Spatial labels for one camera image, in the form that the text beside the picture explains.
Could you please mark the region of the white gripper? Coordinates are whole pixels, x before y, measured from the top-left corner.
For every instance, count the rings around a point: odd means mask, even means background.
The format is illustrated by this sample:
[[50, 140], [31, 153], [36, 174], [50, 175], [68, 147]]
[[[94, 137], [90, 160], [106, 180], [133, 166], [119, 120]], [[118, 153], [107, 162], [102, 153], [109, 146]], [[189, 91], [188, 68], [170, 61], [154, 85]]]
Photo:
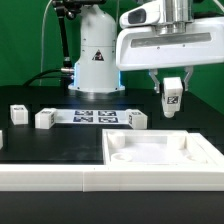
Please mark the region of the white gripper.
[[182, 34], [157, 35], [152, 26], [127, 28], [120, 32], [116, 45], [116, 64], [121, 71], [149, 70], [154, 90], [160, 68], [186, 67], [184, 89], [195, 65], [224, 62], [224, 18], [198, 19]]

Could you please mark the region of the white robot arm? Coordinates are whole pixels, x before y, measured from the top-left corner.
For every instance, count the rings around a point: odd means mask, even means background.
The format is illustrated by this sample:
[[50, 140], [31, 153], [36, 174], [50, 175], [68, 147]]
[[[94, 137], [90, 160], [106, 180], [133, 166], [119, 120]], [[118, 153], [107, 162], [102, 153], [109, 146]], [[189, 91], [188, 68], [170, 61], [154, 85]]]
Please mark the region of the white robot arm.
[[83, 6], [81, 16], [80, 58], [69, 88], [89, 97], [123, 91], [122, 71], [224, 62], [224, 16], [196, 19], [192, 0], [149, 0], [118, 22], [96, 4]]

